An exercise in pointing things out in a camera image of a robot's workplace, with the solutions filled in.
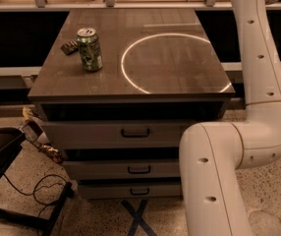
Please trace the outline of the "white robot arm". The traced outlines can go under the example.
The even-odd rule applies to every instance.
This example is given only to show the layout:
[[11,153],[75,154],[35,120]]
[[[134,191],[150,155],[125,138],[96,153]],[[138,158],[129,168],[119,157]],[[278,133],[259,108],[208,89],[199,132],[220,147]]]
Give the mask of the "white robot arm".
[[197,123],[181,138],[179,163],[189,236],[253,236],[236,170],[281,157],[281,62],[265,9],[277,1],[230,0],[246,120]]

